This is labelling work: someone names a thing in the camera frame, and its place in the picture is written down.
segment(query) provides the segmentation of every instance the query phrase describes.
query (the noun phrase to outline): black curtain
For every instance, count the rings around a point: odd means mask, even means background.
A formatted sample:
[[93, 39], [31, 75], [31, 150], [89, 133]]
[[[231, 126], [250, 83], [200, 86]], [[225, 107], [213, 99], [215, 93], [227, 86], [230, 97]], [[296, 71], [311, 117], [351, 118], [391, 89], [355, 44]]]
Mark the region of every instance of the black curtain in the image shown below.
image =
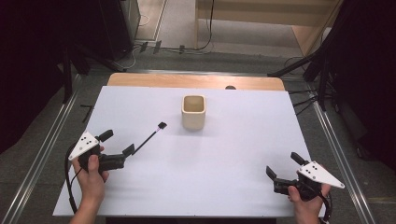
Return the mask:
[[345, 1], [339, 17], [326, 52], [334, 87], [367, 130], [358, 143], [396, 170], [396, 1]]
[[0, 153], [13, 146], [64, 83], [61, 1], [0, 3]]

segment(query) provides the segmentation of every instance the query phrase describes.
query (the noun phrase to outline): finger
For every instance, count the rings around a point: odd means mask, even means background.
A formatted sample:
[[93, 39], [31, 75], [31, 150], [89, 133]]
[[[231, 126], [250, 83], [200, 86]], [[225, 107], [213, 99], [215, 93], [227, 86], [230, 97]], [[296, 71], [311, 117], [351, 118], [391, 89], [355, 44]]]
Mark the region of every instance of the finger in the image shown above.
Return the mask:
[[110, 173], [108, 171], [103, 171], [102, 172], [102, 178], [103, 181], [106, 183], [106, 181], [108, 180], [108, 177], [110, 176]]
[[88, 170], [90, 174], [94, 174], [93, 172], [98, 173], [99, 169], [99, 159], [97, 155], [91, 155], [88, 160]]
[[329, 195], [330, 188], [331, 188], [330, 185], [328, 185], [328, 184], [322, 184], [322, 191], [321, 191], [321, 193], [322, 193], [322, 195], [323, 195], [324, 197], [327, 197], [327, 195]]
[[291, 202], [299, 202], [301, 200], [300, 198], [300, 193], [298, 192], [297, 188], [295, 188], [294, 186], [289, 186], [288, 187], [288, 191], [289, 191], [289, 196], [290, 196], [290, 201]]

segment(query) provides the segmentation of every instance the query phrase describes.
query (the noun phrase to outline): black cable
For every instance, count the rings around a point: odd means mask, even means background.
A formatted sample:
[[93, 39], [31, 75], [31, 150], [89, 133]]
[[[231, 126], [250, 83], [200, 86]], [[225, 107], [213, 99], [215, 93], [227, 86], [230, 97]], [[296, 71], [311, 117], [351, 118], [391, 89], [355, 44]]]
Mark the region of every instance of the black cable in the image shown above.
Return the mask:
[[309, 104], [304, 107], [302, 110], [300, 110], [300, 112], [296, 113], [296, 116], [300, 115], [301, 113], [303, 113], [309, 106], [311, 106], [315, 101], [311, 101], [309, 102]]
[[70, 183], [70, 186], [73, 186], [73, 181], [76, 179], [76, 177], [78, 176], [78, 174], [81, 172], [82, 168], [79, 168], [79, 171], [75, 174], [75, 176], [72, 179], [72, 182]]
[[324, 203], [324, 206], [326, 207], [326, 210], [324, 212], [323, 221], [327, 222], [327, 221], [329, 221], [330, 216], [332, 215], [332, 208], [330, 207], [329, 201], [327, 201], [327, 199], [323, 196], [323, 194], [321, 192], [318, 193], [318, 196], [321, 198], [321, 200]]
[[76, 206], [76, 201], [74, 200], [73, 197], [72, 185], [70, 183], [70, 178], [69, 178], [69, 156], [73, 148], [76, 146], [76, 144], [77, 142], [74, 143], [72, 146], [70, 146], [69, 149], [67, 149], [66, 156], [64, 158], [64, 176], [66, 178], [67, 191], [69, 192], [69, 202], [74, 213], [77, 212], [77, 206]]
[[207, 43], [203, 47], [200, 47], [198, 49], [186, 48], [187, 50], [194, 50], [194, 51], [201, 50], [201, 49], [205, 49], [209, 45], [210, 41], [212, 40], [212, 21], [213, 21], [214, 7], [215, 7], [215, 0], [212, 0], [212, 8], [210, 10], [210, 23], [209, 23], [209, 40], [207, 41]]
[[309, 101], [315, 101], [315, 100], [317, 100], [317, 98], [318, 98], [317, 96], [312, 96], [312, 97], [310, 97], [307, 100], [304, 100], [304, 101], [301, 101], [299, 103], [293, 104], [293, 107], [296, 107], [297, 105], [303, 105], [303, 104], [305, 104], [305, 103], [307, 103]]
[[303, 57], [291, 57], [291, 58], [288, 58], [288, 59], [283, 63], [283, 67], [284, 67], [284, 68], [287, 67], [286, 64], [287, 64], [290, 60], [292, 60], [292, 59], [302, 59], [302, 58], [303, 58]]
[[328, 197], [329, 197], [329, 218], [330, 218], [330, 216], [332, 215], [332, 210], [334, 209], [334, 207], [333, 207], [333, 203], [332, 203], [332, 195], [331, 195], [331, 193], [329, 192], [329, 195], [328, 195]]
[[295, 94], [295, 93], [304, 93], [304, 92], [311, 92], [311, 91], [289, 91], [289, 94], [292, 95], [292, 94]]

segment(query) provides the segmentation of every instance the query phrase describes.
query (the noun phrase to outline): small black object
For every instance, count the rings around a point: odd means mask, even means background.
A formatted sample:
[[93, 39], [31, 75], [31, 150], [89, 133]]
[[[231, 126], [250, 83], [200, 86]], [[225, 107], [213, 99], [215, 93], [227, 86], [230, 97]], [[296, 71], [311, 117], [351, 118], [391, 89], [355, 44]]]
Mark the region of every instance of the small black object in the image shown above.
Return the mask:
[[307, 165], [309, 161], [304, 160], [299, 154], [291, 152], [290, 157], [296, 161], [299, 165]]
[[158, 125], [158, 127], [159, 127], [160, 129], [164, 129], [166, 126], [167, 126], [167, 124], [164, 123], [164, 122], [161, 122], [161, 123]]
[[184, 53], [184, 50], [185, 50], [185, 47], [184, 47], [184, 45], [180, 45], [180, 48], [179, 48], [179, 54], [182, 54], [182, 53]]
[[153, 54], [156, 54], [156, 53], [158, 53], [158, 52], [160, 51], [161, 43], [162, 43], [161, 40], [160, 40], [160, 41], [157, 41], [157, 43], [155, 43], [155, 48], [154, 48]]
[[82, 120], [82, 122], [85, 123], [85, 121], [87, 121], [88, 117], [90, 116], [90, 114], [92, 112], [93, 105], [80, 105], [80, 106], [89, 108], [87, 114], [85, 115], [84, 119]]
[[225, 89], [226, 90], [236, 90], [236, 87], [235, 86], [227, 86]]
[[140, 53], [146, 50], [146, 48], [148, 47], [148, 43], [149, 42], [147, 42], [147, 41], [145, 43], [143, 43], [142, 47], [140, 48]]
[[122, 151], [125, 157], [129, 157], [130, 155], [134, 155], [134, 144], [131, 144], [127, 148]]
[[99, 135], [98, 137], [96, 137], [96, 139], [101, 142], [105, 142], [107, 139], [109, 139], [113, 135], [114, 135], [113, 130], [107, 130], [104, 133], [102, 133], [101, 135]]

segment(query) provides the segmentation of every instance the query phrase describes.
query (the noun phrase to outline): ceramic cup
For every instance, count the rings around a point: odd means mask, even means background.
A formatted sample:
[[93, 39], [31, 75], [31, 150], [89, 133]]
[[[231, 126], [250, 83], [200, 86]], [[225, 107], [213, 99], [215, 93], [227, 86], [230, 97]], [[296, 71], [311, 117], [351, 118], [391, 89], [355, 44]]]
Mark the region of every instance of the ceramic cup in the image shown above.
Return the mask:
[[182, 123], [186, 129], [200, 130], [205, 125], [206, 101], [203, 95], [186, 95], [181, 104]]

